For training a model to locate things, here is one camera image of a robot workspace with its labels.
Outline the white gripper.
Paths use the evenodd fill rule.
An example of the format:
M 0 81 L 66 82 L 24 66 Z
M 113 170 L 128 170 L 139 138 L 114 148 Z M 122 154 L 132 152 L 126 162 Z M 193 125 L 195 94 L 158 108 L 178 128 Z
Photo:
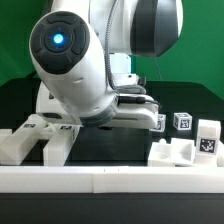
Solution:
M 110 121 L 102 124 L 85 124 L 78 117 L 72 118 L 43 83 L 40 84 L 37 95 L 36 113 L 50 123 L 72 124 L 82 127 L 103 126 L 151 129 L 157 126 L 158 121 L 158 106 L 155 104 L 120 103 L 116 115 Z

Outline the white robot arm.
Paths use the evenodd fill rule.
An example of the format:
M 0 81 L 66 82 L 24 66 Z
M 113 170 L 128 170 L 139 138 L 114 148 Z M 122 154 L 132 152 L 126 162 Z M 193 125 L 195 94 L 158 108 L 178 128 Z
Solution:
M 158 57 L 182 25 L 182 0 L 49 0 L 29 40 L 41 79 L 36 113 L 83 127 L 156 127 L 159 103 L 113 77 L 109 55 Z

